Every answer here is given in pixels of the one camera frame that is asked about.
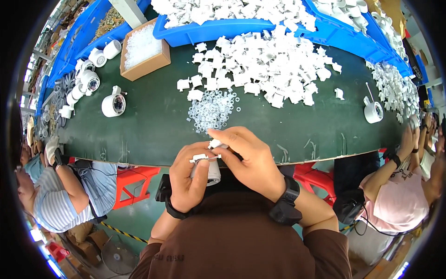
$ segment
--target person's hand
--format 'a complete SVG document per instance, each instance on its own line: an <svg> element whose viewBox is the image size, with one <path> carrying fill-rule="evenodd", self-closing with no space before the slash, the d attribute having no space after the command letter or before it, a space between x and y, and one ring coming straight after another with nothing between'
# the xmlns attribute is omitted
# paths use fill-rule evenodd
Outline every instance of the person's hand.
<svg viewBox="0 0 446 279"><path fill-rule="evenodd" d="M430 112L426 113L426 115L424 116L424 123L426 124L428 129L432 125L432 114Z"/></svg>
<svg viewBox="0 0 446 279"><path fill-rule="evenodd" d="M43 142L39 140L37 142L37 152L42 152L42 149L43 149Z"/></svg>
<svg viewBox="0 0 446 279"><path fill-rule="evenodd" d="M224 131L208 129L207 132L243 157L240 161L228 149L212 149L212 153L222 155L222 160L241 183L273 202L282 196L285 180L266 143L245 127L230 127Z"/></svg>
<svg viewBox="0 0 446 279"><path fill-rule="evenodd" d="M398 157L400 157L401 161L404 161L407 158L407 156L409 156L410 153L412 152L414 148L415 137L416 135L412 133L410 125L407 125L406 129L404 129L403 136L401 139L401 148L397 154Z"/></svg>
<svg viewBox="0 0 446 279"><path fill-rule="evenodd" d="M209 161L200 160L195 169L194 179L191 179L190 173L195 164L190 163L189 160L194 155L203 153L213 157L214 155L207 148L208 145L209 142L196 142L183 147L169 169L170 184L172 186L170 202L173 208L180 212L189 212L203 199L207 185Z"/></svg>

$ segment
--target cardboard box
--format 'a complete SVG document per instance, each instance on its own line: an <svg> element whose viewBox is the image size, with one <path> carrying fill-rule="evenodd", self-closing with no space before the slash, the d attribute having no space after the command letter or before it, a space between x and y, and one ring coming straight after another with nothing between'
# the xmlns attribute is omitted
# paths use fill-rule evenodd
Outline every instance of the cardboard box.
<svg viewBox="0 0 446 279"><path fill-rule="evenodd" d="M77 244L78 248L82 251L81 255L93 266L99 264L102 259L96 252L93 244L89 242L82 242Z"/></svg>
<svg viewBox="0 0 446 279"><path fill-rule="evenodd" d="M102 251L104 244L108 241L109 238L110 237L105 233L103 229L97 232L93 232L87 236L87 240L90 243L93 242L99 248L100 251Z"/></svg>
<svg viewBox="0 0 446 279"><path fill-rule="evenodd" d="M95 266L102 260L93 244L89 242L77 243L74 236L68 236L67 234L65 235L71 244L73 244L74 249L91 265Z"/></svg>
<svg viewBox="0 0 446 279"><path fill-rule="evenodd" d="M79 275L78 270L73 268L67 258L58 262L58 265L68 279L82 279L82 276Z"/></svg>
<svg viewBox="0 0 446 279"><path fill-rule="evenodd" d="M156 21L157 21L157 19L154 18L151 21L144 23L143 25L128 32L127 35L125 35L124 45L122 46L122 52L121 52L121 65L119 68L120 68L121 76L125 77L126 79L128 79L130 81L134 81L148 73L151 73L155 70L158 70L159 68L162 68L162 67L170 64L169 44L165 40L162 40L161 53L139 63L136 66L133 66L132 68L128 69L127 71L125 70L125 67L124 67L125 54L127 53L128 38L131 37L133 32L143 29L144 26L147 26L150 24L155 24Z"/></svg>

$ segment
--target red plastic stool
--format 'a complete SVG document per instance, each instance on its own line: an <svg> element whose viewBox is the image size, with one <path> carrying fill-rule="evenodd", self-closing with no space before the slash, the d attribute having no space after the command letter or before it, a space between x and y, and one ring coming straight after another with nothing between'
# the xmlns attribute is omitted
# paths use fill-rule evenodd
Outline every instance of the red plastic stool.
<svg viewBox="0 0 446 279"><path fill-rule="evenodd" d="M335 188L333 187L333 172L326 173L312 168L315 162L296 164L293 178L299 181L310 193L314 194L311 185L327 191L328 196L324 199L331 207L336 200Z"/></svg>
<svg viewBox="0 0 446 279"><path fill-rule="evenodd" d="M127 205L132 205L137 203L138 201L142 201L150 197L150 193L147 193L147 188L149 187L150 180L153 176L160 173L159 167L137 167L130 170L119 170L116 178L116 202L113 209L118 209ZM139 196L134 196L130 193L129 190L125 188L125 186L141 181L145 179L144 184L142 185L141 192ZM125 192L129 198L125 200L121 200L122 192Z"/></svg>
<svg viewBox="0 0 446 279"><path fill-rule="evenodd" d="M65 250L62 246L55 242L50 242L45 245L45 248L48 250L49 254L57 261L65 259L70 253Z"/></svg>

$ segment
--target yellow and black tape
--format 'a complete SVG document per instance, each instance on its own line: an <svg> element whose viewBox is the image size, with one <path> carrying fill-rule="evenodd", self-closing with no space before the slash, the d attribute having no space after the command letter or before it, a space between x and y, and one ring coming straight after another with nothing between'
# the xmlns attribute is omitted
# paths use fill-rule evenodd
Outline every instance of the yellow and black tape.
<svg viewBox="0 0 446 279"><path fill-rule="evenodd" d="M131 235L131 234L129 234L129 233L125 233L125 232L123 232L122 230L119 230L119 229L117 229L117 228L113 228L113 227L110 226L109 224L105 224L104 222L101 222L101 224L104 225L104 226L106 226L106 227L109 228L109 229L112 229L112 230L114 230L114 231L120 233L120 234L123 234L123 235L125 235L125 236L131 237L131 238L133 238L133 239L136 239L136 240L141 241L141 242L144 242L144 243L148 243L148 241L145 240L145 239L136 237L136 236Z"/></svg>

